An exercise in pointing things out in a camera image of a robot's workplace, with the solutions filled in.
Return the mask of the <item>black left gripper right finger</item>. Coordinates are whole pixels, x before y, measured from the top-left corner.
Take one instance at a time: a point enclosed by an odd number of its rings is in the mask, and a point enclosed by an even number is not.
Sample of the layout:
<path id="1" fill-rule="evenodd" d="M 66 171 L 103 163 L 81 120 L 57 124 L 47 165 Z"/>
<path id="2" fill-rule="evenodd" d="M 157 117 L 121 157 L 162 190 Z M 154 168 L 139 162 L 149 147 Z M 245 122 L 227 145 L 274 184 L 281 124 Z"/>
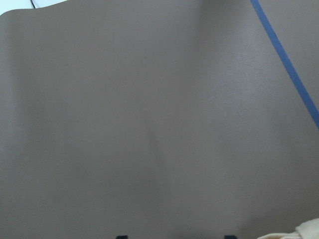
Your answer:
<path id="1" fill-rule="evenodd" d="M 225 235 L 224 239 L 235 239 L 235 235 Z"/>

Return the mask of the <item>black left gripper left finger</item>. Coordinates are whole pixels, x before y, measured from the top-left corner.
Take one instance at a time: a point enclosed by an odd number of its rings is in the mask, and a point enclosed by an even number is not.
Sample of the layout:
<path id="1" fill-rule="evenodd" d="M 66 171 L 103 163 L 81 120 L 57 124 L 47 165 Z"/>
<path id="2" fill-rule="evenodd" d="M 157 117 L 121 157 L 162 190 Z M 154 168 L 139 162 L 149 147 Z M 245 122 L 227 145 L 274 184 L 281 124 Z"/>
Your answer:
<path id="1" fill-rule="evenodd" d="M 116 236 L 116 239 L 128 239 L 127 235 Z"/>

